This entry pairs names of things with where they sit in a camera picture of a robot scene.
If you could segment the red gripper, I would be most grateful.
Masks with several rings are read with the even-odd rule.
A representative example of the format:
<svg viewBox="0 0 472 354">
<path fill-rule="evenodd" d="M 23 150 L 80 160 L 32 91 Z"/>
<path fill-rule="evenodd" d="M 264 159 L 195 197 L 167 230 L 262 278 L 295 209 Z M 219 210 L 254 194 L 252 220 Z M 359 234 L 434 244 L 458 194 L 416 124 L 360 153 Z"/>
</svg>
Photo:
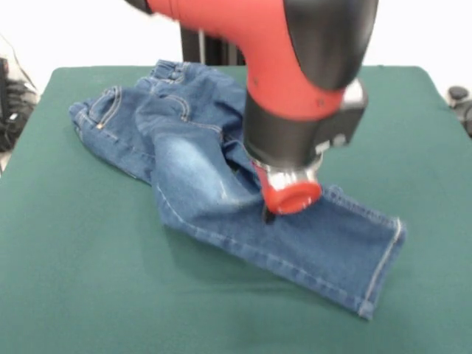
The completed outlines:
<svg viewBox="0 0 472 354">
<path fill-rule="evenodd" d="M 263 222 L 272 224 L 276 215 L 301 212 L 316 203 L 322 195 L 317 173 L 322 159 L 314 159 L 304 167 L 273 167 L 252 160 L 265 205 Z"/>
</svg>

